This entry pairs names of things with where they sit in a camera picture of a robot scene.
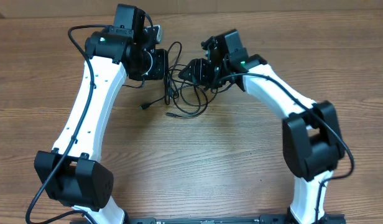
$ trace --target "black connector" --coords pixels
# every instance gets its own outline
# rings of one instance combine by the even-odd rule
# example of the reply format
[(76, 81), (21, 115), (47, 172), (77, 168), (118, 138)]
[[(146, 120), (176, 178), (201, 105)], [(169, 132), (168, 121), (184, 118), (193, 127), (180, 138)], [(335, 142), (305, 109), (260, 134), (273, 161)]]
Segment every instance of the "black connector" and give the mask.
[(146, 110), (147, 108), (149, 108), (149, 106), (151, 106), (151, 104), (152, 104), (152, 103), (145, 103), (145, 104), (141, 105), (141, 106), (139, 107), (139, 109), (141, 109), (141, 110)]
[(177, 116), (179, 116), (179, 115), (177, 115), (177, 114), (174, 114), (174, 113), (165, 113), (165, 115), (167, 115), (167, 116), (171, 116), (171, 117), (177, 117)]

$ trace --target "black joint housing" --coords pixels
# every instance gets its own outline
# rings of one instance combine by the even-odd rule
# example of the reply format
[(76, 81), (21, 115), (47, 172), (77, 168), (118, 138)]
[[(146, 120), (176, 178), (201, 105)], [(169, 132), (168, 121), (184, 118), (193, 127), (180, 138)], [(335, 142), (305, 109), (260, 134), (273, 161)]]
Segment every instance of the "black joint housing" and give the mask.
[(85, 42), (88, 57), (99, 56), (111, 58), (119, 64), (127, 59), (126, 49), (132, 45), (132, 38), (122, 35), (112, 35), (105, 32), (93, 32)]
[[(168, 72), (168, 51), (165, 49), (157, 49), (150, 53), (143, 51), (141, 58), (133, 58), (128, 64), (132, 65), (127, 67), (129, 78), (132, 80), (161, 80)], [(141, 71), (148, 71), (147, 75), (141, 75)]]
[[(39, 151), (34, 160), (41, 183), (56, 166), (63, 155)], [(55, 176), (47, 184), (45, 191), (49, 198), (58, 200), (62, 205), (84, 206), (98, 211), (108, 203), (113, 191), (114, 176), (99, 162), (83, 158), (66, 156)]]
[(247, 73), (250, 68), (267, 64), (259, 55), (248, 56), (236, 29), (210, 37), (201, 43), (201, 47), (206, 50), (208, 59), (193, 59), (178, 76), (207, 88), (220, 88), (226, 82), (230, 82), (237, 84), (244, 91), (241, 77), (221, 78), (235, 73)]
[(142, 9), (135, 6), (118, 4), (114, 25), (109, 33), (132, 37), (134, 42), (140, 41), (143, 38), (144, 14)]
[[(341, 137), (336, 111), (330, 102), (313, 105), (312, 111)], [(307, 126), (320, 132), (309, 136)], [(326, 170), (336, 169), (338, 161), (344, 157), (345, 148), (306, 111), (283, 119), (282, 129), (284, 159), (297, 177), (311, 181)]]

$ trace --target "black cable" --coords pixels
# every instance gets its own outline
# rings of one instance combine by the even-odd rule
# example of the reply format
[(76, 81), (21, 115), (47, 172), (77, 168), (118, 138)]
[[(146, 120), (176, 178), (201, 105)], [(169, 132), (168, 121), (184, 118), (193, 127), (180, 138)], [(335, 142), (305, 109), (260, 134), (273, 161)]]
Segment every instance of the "black cable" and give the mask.
[(320, 186), (319, 186), (319, 190), (318, 190), (318, 195), (317, 195), (317, 200), (316, 200), (316, 215), (315, 215), (315, 223), (318, 223), (318, 214), (319, 214), (319, 206), (320, 206), (320, 197), (321, 197), (321, 190), (322, 188), (325, 186), (325, 183), (330, 181), (330, 180), (339, 180), (339, 179), (344, 179), (344, 178), (347, 178), (349, 177), (352, 173), (353, 173), (353, 170), (354, 170), (354, 159), (353, 159), (353, 155), (352, 155), (352, 152), (350, 151), (349, 147), (346, 145), (346, 143), (341, 139), (341, 137), (339, 137), (337, 135), (337, 133), (331, 128), (328, 126), (327, 123), (325, 123), (318, 115), (316, 115), (312, 110), (310, 110), (309, 108), (307, 108), (305, 105), (303, 105), (298, 99), (296, 99), (284, 86), (282, 86), (277, 80), (273, 79), (272, 77), (269, 77), (267, 75), (261, 75), (261, 74), (255, 74), (255, 73), (239, 73), (239, 74), (234, 74), (234, 75), (228, 75), (228, 76), (225, 76), (223, 78), (220, 78), (218, 80), (218, 83), (220, 83), (220, 81), (223, 81), (227, 78), (231, 78), (231, 77), (239, 77), (239, 76), (243, 76), (243, 75), (249, 75), (249, 76), (253, 76), (253, 77), (259, 77), (259, 78), (264, 78), (266, 80), (269, 80), (271, 81), (272, 83), (276, 84), (289, 98), (291, 98), (292, 101), (294, 101), (298, 106), (300, 106), (302, 109), (304, 109), (307, 113), (309, 113), (317, 122), (319, 122), (322, 126), (324, 126), (337, 140), (339, 143), (341, 143), (341, 145), (344, 147), (346, 153), (348, 154), (348, 157), (349, 157), (349, 160), (351, 162), (351, 168), (349, 170), (349, 172), (347, 174), (344, 174), (344, 175), (339, 175), (339, 176), (336, 176), (336, 177), (330, 177), (330, 178), (327, 178), (327, 179), (324, 179), (323, 181), (321, 181), (320, 183)]
[(230, 85), (228, 85), (228, 87), (226, 87), (225, 89), (219, 91), (218, 93), (223, 93), (224, 91), (228, 91), (230, 89), (230, 87), (233, 86), (234, 83), (231, 83)]
[[(84, 28), (92, 28), (92, 27), (106, 27), (106, 25), (84, 25), (84, 26), (75, 26), (75, 27), (72, 27), (68, 30), (67, 34), (68, 34), (68, 38), (71, 40), (71, 42), (74, 44), (74, 46), (78, 49), (78, 51), (80, 51), (80, 53), (82, 54), (82, 56), (85, 58), (85, 61), (86, 63), (88, 64), (88, 68), (90, 70), (90, 77), (91, 77), (91, 82), (90, 82), (90, 92), (88, 93), (88, 98), (86, 100), (86, 103), (85, 103), (85, 107), (84, 107), (84, 110), (81, 114), (81, 117), (80, 117), (80, 120), (78, 121), (78, 124), (74, 130), (74, 133), (72, 135), (72, 138), (70, 140), (70, 142), (68, 143), (68, 146), (65, 150), (65, 152), (63, 153), (62, 155), (62, 158), (60, 158), (60, 160), (58, 161), (58, 163), (56, 164), (56, 166), (53, 168), (53, 170), (51, 171), (51, 173), (49, 174), (49, 176), (47, 177), (47, 180), (42, 184), (41, 188), (39, 189), (39, 191), (36, 193), (36, 195), (34, 196), (33, 200), (31, 201), (26, 213), (25, 213), (25, 222), (27, 224), (46, 224), (46, 223), (51, 223), (55, 220), (58, 220), (60, 218), (63, 218), (63, 217), (66, 217), (68, 215), (72, 215), (72, 214), (76, 214), (76, 213), (81, 213), (81, 214), (84, 214), (86, 215), (87, 217), (89, 216), (89, 214), (86, 212), (86, 211), (70, 211), (70, 212), (66, 212), (64, 214), (61, 214), (57, 217), (53, 217), (47, 221), (44, 221), (44, 222), (39, 222), (39, 223), (34, 223), (30, 220), (30, 215), (31, 215), (31, 211), (32, 209), (34, 208), (35, 204), (37, 203), (38, 201), (38, 198), (41, 196), (42, 192), (45, 190), (47, 184), (50, 182), (50, 180), (53, 178), (53, 176), (56, 174), (56, 172), (59, 170), (61, 164), (64, 162), (66, 156), (68, 155), (68, 153), (70, 152), (70, 149), (72, 148), (74, 142), (76, 141), (76, 137), (78, 135), (78, 132), (80, 131), (80, 128), (81, 128), (81, 125), (82, 125), (82, 122), (84, 121), (84, 118), (86, 116), (86, 112), (88, 111), (88, 108), (90, 106), (90, 103), (91, 103), (91, 99), (92, 99), (92, 94), (93, 94), (93, 90), (94, 88), (96, 87), (95, 83), (94, 83), (94, 80), (95, 80), (95, 76), (93, 74), (93, 68), (92, 68), (92, 65), (91, 65), (91, 62), (88, 58), (88, 56), (86, 55), (86, 53), (84, 52), (84, 50), (77, 44), (77, 42), (74, 40), (73, 36), (72, 36), (72, 31), (73, 30), (76, 30), (76, 29), (84, 29)], [(92, 222), (92, 224), (95, 224), (96, 222), (92, 219), (91, 216), (89, 216), (90, 218), (90, 221)]]
[[(221, 90), (221, 91), (218, 91), (216, 90), (217, 92), (214, 93), (212, 92), (213, 94), (215, 94), (212, 99), (208, 100), (208, 97), (205, 93), (205, 90), (201, 89), (198, 85), (196, 84), (193, 84), (193, 83), (188, 83), (186, 81), (178, 81), (178, 80), (175, 80), (173, 79), (173, 71), (182, 71), (181, 69), (177, 69), (177, 66), (183, 66), (183, 67), (187, 67), (187, 65), (183, 65), (183, 64), (179, 64), (179, 58), (180, 58), (180, 54), (182, 52), (182, 44), (178, 41), (175, 41), (174, 43), (172, 43), (172, 45), (169, 47), (168, 49), (168, 53), (171, 51), (172, 47), (175, 45), (175, 44), (178, 44), (180, 46), (180, 49), (179, 49), (179, 52), (178, 52), (178, 55), (177, 55), (177, 58), (175, 59), (175, 63), (170, 66), (168, 68), (168, 72), (166, 74), (164, 74), (164, 96), (153, 101), (153, 102), (150, 102), (150, 103), (146, 103), (144, 105), (141, 106), (141, 109), (147, 109), (150, 105), (164, 99), (165, 100), (165, 104), (166, 105), (169, 105), (170, 104), (170, 99), (172, 98), (173, 100), (173, 103), (174, 105), (183, 113), (187, 114), (187, 115), (178, 115), (178, 114), (175, 114), (175, 113), (166, 113), (167, 116), (173, 116), (173, 117), (177, 117), (177, 118), (195, 118), (199, 115), (201, 115), (202, 113), (204, 113), (204, 111), (206, 110), (207, 106), (209, 103), (211, 103), (216, 95), (218, 93), (221, 93), (221, 92), (224, 92), (226, 90), (229, 89), (229, 87), (227, 87), (225, 90)], [(178, 88), (178, 86), (176, 85), (176, 83), (181, 83), (181, 87)], [(196, 95), (196, 98), (197, 98), (197, 101), (198, 101), (198, 104), (197, 105), (193, 105), (191, 103), (189, 103), (183, 96), (183, 92), (182, 90), (184, 88), (190, 88), (190, 87), (193, 87), (193, 90), (195, 92), (195, 95)], [(198, 94), (198, 91), (200, 91), (203, 96), (204, 96), (204, 99), (205, 99), (205, 103), (201, 103), (201, 99), (200, 99), (200, 96)], [(186, 111), (184, 109), (182, 109), (178, 103), (177, 103), (177, 99), (179, 98), (179, 96), (181, 96), (182, 100), (189, 106), (194, 106), (194, 107), (198, 107), (197, 110), (195, 111), (192, 111), (192, 112), (189, 112), (189, 111)]]
[(142, 46), (142, 48), (143, 49), (148, 49), (149, 47), (151, 47), (151, 46), (153, 46), (155, 44), (154, 26), (153, 26), (153, 22), (152, 22), (152, 19), (150, 18), (150, 16), (147, 13), (144, 13), (144, 16), (149, 21), (150, 26), (151, 26), (151, 30), (150, 30), (150, 39), (149, 39), (149, 41), (147, 43), (145, 43)]
[(122, 86), (126, 86), (129, 88), (143, 88), (145, 80), (144, 80), (144, 77), (142, 77), (142, 78), (143, 78), (143, 80), (142, 80), (142, 84), (140, 86), (130, 86), (130, 85), (122, 85)]

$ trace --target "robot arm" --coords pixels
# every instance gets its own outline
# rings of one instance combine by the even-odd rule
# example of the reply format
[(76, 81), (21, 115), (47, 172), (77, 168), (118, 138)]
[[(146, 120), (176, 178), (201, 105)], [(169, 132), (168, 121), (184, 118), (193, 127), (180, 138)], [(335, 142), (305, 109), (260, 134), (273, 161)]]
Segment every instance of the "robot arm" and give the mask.
[[(150, 27), (144, 27), (145, 16), (150, 21)], [(70, 39), (71, 30), (85, 27), (96, 26), (71, 28)], [(119, 4), (114, 25), (94, 32), (85, 42), (85, 52), (75, 44), (87, 59), (81, 87), (52, 151), (39, 151), (34, 167), (44, 186), (41, 189), (49, 198), (79, 210), (91, 223), (129, 223), (126, 212), (116, 205), (111, 196), (113, 174), (99, 163), (101, 145), (114, 100), (127, 77), (143, 81), (159, 80), (168, 71), (168, 52), (155, 49), (161, 36), (160, 26), (153, 26), (144, 11)], [(32, 223), (30, 213), (41, 189), (26, 213), (27, 223)]]
[[(253, 67), (249, 69), (249, 73), (262, 74), (273, 78), (309, 109), (312, 109), (313, 104), (316, 103), (287, 85), (275, 74), (269, 64)], [(255, 96), (258, 100), (265, 103), (279, 119), (288, 118), (292, 113), (300, 114), (304, 112), (304, 109), (296, 105), (276, 84), (268, 82), (264, 78), (245, 75), (242, 77), (242, 82), (246, 93)], [(290, 212), (298, 223), (310, 224), (315, 222), (315, 207), (320, 182), (330, 178), (332, 175), (333, 171), (326, 170), (316, 175), (311, 181), (306, 181), (303, 177), (295, 177), (294, 195)], [(318, 219), (321, 219), (325, 214), (323, 209), (325, 191), (326, 187), (321, 192)]]
[[(219, 88), (226, 82), (235, 83), (241, 90), (264, 102), (282, 120), (284, 159), (295, 176), (294, 198), (287, 221), (302, 224), (315, 222), (320, 184), (333, 175), (338, 160), (344, 156), (344, 148), (313, 119), (311, 113), (319, 116), (340, 136), (333, 105), (329, 102), (317, 104), (301, 95), (279, 78), (261, 56), (249, 57), (236, 30), (211, 37), (201, 46), (206, 50), (208, 59), (192, 60), (179, 77), (207, 88)], [(320, 133), (309, 136), (311, 128), (320, 129)], [(325, 216), (325, 190), (325, 187), (321, 190), (318, 220)]]

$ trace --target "wooden table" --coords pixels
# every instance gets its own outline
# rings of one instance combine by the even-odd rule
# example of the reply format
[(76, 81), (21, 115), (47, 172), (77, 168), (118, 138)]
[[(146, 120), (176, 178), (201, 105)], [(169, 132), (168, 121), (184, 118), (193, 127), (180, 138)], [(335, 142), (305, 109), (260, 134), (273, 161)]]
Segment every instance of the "wooden table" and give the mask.
[[(325, 208), (350, 223), (383, 223), (383, 11), (259, 12), (153, 16), (160, 47), (178, 40), (181, 63), (204, 56), (200, 42), (237, 28), (294, 89), (336, 107), (356, 160), (352, 177), (329, 184)], [(24, 223), (41, 183), (33, 161), (61, 133), (80, 87), (83, 58), (69, 27), (113, 17), (0, 20), (0, 223)], [(93, 30), (75, 32), (83, 45)], [(175, 58), (176, 50), (171, 52)], [(139, 105), (162, 96), (162, 81), (120, 90), (101, 163), (115, 176), (113, 197), (131, 217), (247, 217), (285, 213), (293, 175), (282, 155), (280, 121), (233, 87), (195, 119), (174, 105)], [(337, 174), (349, 169), (339, 163)], [(68, 211), (44, 193), (32, 214)], [(57, 223), (68, 223), (69, 217)]]

